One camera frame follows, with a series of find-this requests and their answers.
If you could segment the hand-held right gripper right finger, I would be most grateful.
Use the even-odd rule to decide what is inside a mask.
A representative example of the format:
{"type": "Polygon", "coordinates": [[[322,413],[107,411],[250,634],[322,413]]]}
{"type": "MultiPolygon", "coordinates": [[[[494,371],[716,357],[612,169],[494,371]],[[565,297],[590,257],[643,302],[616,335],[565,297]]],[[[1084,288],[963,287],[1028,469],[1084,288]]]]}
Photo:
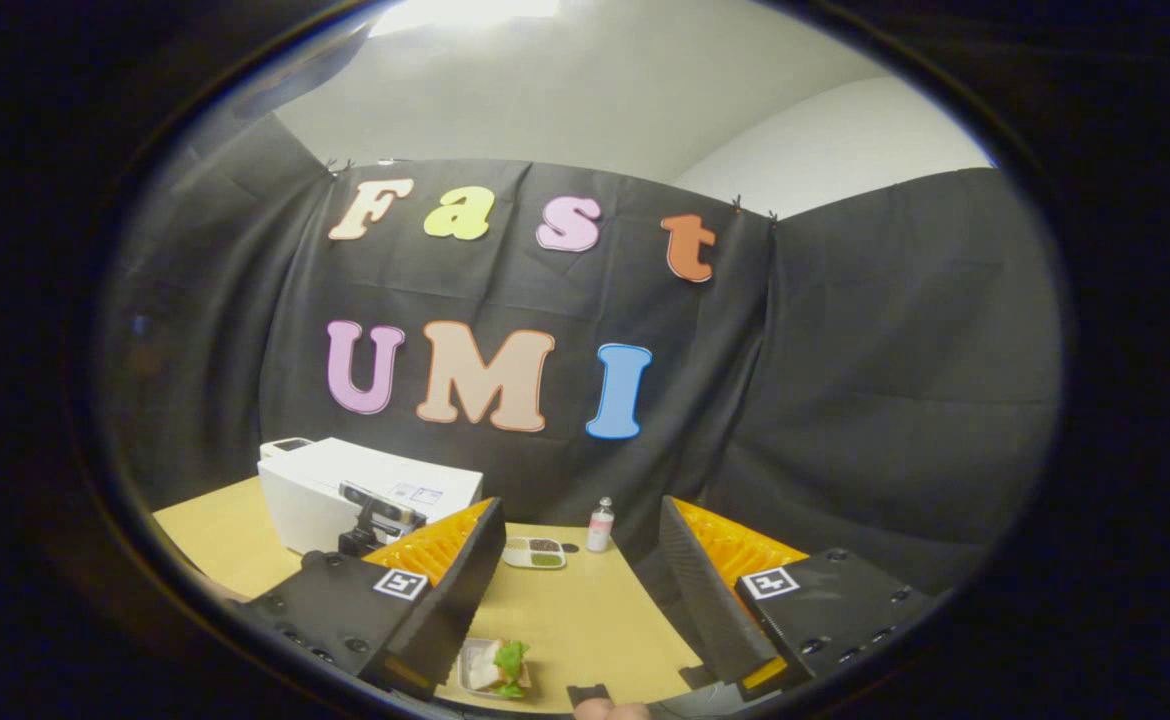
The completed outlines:
{"type": "Polygon", "coordinates": [[[936,606],[853,551],[794,550],[677,498],[663,498],[659,547],[701,665],[745,700],[869,659],[936,606]]]}

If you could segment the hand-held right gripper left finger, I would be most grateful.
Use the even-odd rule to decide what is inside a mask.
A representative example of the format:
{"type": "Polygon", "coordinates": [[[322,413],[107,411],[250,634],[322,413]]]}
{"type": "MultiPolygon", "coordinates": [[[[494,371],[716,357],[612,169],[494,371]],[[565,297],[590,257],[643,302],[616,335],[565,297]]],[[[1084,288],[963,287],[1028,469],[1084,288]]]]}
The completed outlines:
{"type": "Polygon", "coordinates": [[[362,683],[431,700],[504,547],[504,505],[486,498],[376,551],[307,551],[243,619],[362,683]]]}

